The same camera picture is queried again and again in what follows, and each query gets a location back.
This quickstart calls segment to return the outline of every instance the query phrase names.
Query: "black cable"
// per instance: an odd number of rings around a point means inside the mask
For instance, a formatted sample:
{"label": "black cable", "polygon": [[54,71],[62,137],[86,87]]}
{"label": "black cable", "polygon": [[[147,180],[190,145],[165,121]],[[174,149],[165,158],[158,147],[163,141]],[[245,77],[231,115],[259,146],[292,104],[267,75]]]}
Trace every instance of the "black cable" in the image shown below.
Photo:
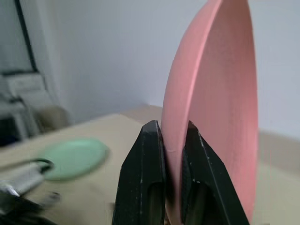
{"label": "black cable", "polygon": [[24,160],[24,161],[20,161],[20,162],[16,162],[16,163],[11,163],[11,164],[8,164],[5,166],[0,166],[0,171],[8,170],[10,168],[14,168],[14,167],[29,164],[29,163],[38,163],[38,162],[47,164],[47,165],[43,165],[41,167],[41,173],[45,173],[48,170],[51,170],[54,168],[54,163],[51,162],[50,160],[44,159],[44,158],[34,158],[34,159]]}

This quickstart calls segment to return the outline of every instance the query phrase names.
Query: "white wall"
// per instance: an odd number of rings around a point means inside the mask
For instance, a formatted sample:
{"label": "white wall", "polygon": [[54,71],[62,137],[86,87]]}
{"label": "white wall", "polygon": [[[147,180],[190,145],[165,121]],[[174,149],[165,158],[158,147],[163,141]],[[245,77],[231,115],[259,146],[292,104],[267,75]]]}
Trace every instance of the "white wall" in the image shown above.
{"label": "white wall", "polygon": [[[51,21],[44,29],[55,37],[47,44],[60,57],[53,64],[58,96],[76,122],[143,103],[161,105],[180,39],[205,2],[38,1],[46,6],[42,17]],[[259,125],[300,138],[300,2],[250,0],[250,6]]]}
{"label": "white wall", "polygon": [[54,102],[70,109],[68,90],[63,87],[66,76],[52,1],[22,0],[20,3],[37,68],[44,76]]}
{"label": "white wall", "polygon": [[300,1],[250,1],[259,126],[300,139]]}
{"label": "white wall", "polygon": [[31,70],[14,1],[0,1],[0,71]]}
{"label": "white wall", "polygon": [[53,1],[76,121],[162,104],[180,39],[199,0]]}

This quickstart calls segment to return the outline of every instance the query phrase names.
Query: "pink plate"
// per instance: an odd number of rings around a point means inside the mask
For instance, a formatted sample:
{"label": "pink plate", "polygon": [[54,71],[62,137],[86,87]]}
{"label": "pink plate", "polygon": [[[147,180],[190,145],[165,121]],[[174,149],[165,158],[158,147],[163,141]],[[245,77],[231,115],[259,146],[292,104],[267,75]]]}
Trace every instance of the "pink plate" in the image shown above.
{"label": "pink plate", "polygon": [[166,204],[172,225],[181,224],[181,159],[189,120],[224,162],[251,221],[258,122],[246,0],[209,0],[185,32],[171,67],[161,127],[175,189],[175,201]]}

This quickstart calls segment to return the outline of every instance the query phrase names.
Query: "green plate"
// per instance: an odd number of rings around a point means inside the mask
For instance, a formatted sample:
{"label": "green plate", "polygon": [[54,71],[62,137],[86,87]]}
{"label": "green plate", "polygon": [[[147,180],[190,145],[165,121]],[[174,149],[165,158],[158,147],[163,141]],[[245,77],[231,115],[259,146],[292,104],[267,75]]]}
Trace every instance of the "green plate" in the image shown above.
{"label": "green plate", "polygon": [[68,180],[90,172],[105,160],[107,152],[108,147],[98,139],[82,138],[49,146],[37,157],[54,163],[46,180]]}

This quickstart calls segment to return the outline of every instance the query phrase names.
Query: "beige table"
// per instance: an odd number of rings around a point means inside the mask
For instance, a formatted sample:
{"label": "beige table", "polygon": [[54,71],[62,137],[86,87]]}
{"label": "beige table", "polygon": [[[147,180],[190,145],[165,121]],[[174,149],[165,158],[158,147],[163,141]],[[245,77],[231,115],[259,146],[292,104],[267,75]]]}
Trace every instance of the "beige table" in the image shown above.
{"label": "beige table", "polygon": [[[34,157],[41,148],[62,140],[77,137],[98,138],[110,148],[110,155],[102,166],[74,181],[45,182],[31,193],[30,199],[38,200],[48,191],[57,191],[62,194],[62,201],[47,211],[45,217],[59,225],[108,225],[111,224],[110,203],[115,200],[121,164],[142,125],[152,119],[160,119],[160,114],[161,108],[146,106],[70,127],[3,150],[0,153],[0,165]],[[260,134],[260,136],[266,140],[260,141],[260,145],[268,149],[263,151],[262,160],[259,163],[255,214],[252,224],[299,224],[300,177],[297,173],[299,167],[290,165],[284,167],[278,162],[275,166],[280,166],[273,167],[270,163],[265,163],[268,161],[266,157],[268,151],[273,149],[273,140],[267,134]],[[293,142],[292,149],[295,150],[298,147],[300,150],[300,144]],[[300,156],[296,150],[293,154]],[[290,161],[293,164],[297,163],[296,160]]]}

